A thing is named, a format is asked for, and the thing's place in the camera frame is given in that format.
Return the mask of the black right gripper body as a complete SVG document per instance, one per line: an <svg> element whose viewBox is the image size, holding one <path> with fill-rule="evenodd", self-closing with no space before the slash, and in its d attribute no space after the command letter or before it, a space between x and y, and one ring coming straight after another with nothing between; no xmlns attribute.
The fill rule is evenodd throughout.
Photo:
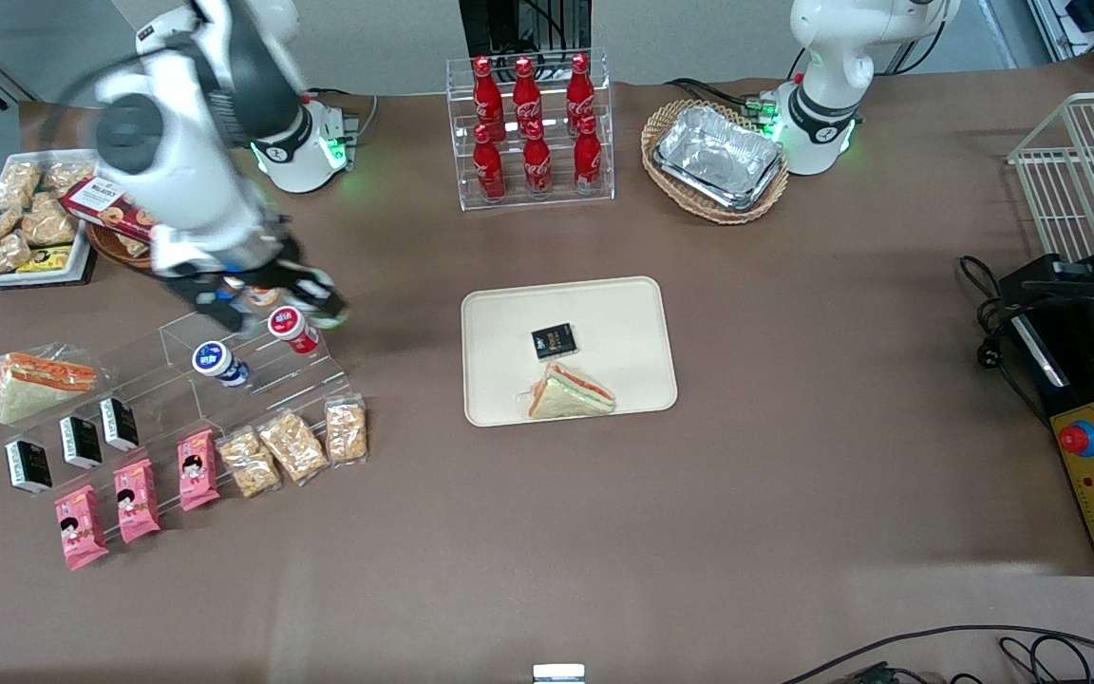
<svg viewBox="0 0 1094 684"><path fill-rule="evenodd" d="M205 270L196 264L198 252L187 243L163 243L163 285L171 294L214 321L222 329L249 329L256 323L251 309L240 303L244 286L254 286L259 270L226 273Z"/></svg>

